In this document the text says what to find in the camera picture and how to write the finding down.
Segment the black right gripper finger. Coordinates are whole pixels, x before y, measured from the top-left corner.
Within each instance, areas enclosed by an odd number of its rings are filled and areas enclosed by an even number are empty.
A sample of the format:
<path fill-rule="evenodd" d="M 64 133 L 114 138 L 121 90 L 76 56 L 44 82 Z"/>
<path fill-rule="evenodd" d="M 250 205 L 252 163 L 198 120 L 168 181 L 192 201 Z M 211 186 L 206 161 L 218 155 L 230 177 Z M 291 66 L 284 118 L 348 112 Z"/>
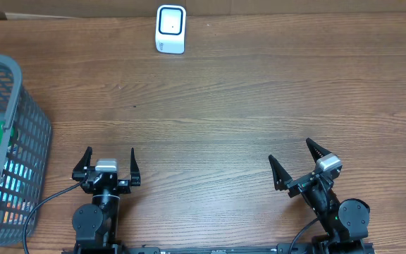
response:
<path fill-rule="evenodd" d="M 317 144 L 315 141 L 313 141 L 311 138 L 306 139 L 306 144 L 307 144 L 307 147 L 315 162 L 317 162 L 322 157 L 329 155 L 331 153 L 329 150 L 323 148 L 322 146 Z"/>
<path fill-rule="evenodd" d="M 292 177 L 281 166 L 279 161 L 273 155 L 269 155 L 268 158 L 272 169 L 273 184 L 275 190 L 276 191 L 288 190 L 288 184 L 293 181 Z"/>

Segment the teal snack packet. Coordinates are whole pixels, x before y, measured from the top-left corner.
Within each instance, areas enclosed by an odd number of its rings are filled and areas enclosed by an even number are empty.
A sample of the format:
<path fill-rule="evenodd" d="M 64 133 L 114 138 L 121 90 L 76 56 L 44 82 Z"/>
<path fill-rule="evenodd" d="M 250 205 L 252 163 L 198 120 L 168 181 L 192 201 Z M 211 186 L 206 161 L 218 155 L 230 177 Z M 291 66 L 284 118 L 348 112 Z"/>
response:
<path fill-rule="evenodd" d="M 33 176 L 31 169 L 15 162 L 6 162 L 4 169 L 11 174 L 15 174 L 16 177 L 3 174 L 0 187 L 18 193 L 22 193 L 29 188 L 28 181 L 30 181 Z"/>

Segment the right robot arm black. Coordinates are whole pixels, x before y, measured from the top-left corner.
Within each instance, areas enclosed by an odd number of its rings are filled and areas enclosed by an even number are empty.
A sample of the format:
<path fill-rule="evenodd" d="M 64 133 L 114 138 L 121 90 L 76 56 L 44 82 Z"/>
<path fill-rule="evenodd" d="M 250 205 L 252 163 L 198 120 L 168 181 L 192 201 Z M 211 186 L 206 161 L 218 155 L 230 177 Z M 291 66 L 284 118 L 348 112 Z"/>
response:
<path fill-rule="evenodd" d="M 340 176 L 343 164 L 340 158 L 311 138 L 307 147 L 314 160 L 314 170 L 293 179 L 279 161 L 269 155 L 273 184 L 277 191 L 288 191 L 290 198 L 301 195 L 316 215 L 297 233 L 291 243 L 277 245 L 278 253 L 374 253 L 369 235 L 370 207 L 363 200 L 350 198 L 339 201 L 333 192 L 334 180 Z M 324 235 L 314 236 L 309 243 L 298 243 L 308 228 L 320 223 Z"/>

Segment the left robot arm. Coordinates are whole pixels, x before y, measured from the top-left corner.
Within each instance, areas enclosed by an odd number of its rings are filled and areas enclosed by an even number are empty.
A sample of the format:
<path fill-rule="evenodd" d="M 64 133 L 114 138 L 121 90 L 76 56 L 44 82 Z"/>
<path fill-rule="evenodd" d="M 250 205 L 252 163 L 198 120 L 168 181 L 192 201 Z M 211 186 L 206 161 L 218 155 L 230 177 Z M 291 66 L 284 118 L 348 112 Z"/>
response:
<path fill-rule="evenodd" d="M 74 253 L 127 253 L 128 248 L 116 239 L 120 196 L 141 185 L 135 152 L 130 152 L 130 178 L 118 177 L 116 159 L 99 159 L 91 165 L 92 148 L 88 147 L 72 172 L 92 201 L 79 207 L 72 218 L 75 230 Z"/>

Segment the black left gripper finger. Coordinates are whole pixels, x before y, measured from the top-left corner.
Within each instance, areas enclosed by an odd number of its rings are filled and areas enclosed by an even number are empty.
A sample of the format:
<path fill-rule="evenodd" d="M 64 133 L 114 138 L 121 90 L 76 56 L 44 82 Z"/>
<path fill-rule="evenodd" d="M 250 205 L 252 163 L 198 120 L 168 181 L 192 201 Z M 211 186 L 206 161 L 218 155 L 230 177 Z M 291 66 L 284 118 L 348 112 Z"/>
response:
<path fill-rule="evenodd" d="M 88 167 L 90 165 L 91 156 L 92 156 L 92 148 L 87 147 L 87 149 L 85 150 L 84 155 L 82 156 L 80 161 L 74 167 L 73 173 L 78 173 L 78 172 L 84 171 L 85 167 Z"/>
<path fill-rule="evenodd" d="M 134 148 L 131 148 L 130 153 L 130 176 L 131 179 L 140 179 L 140 170 L 135 159 Z"/>

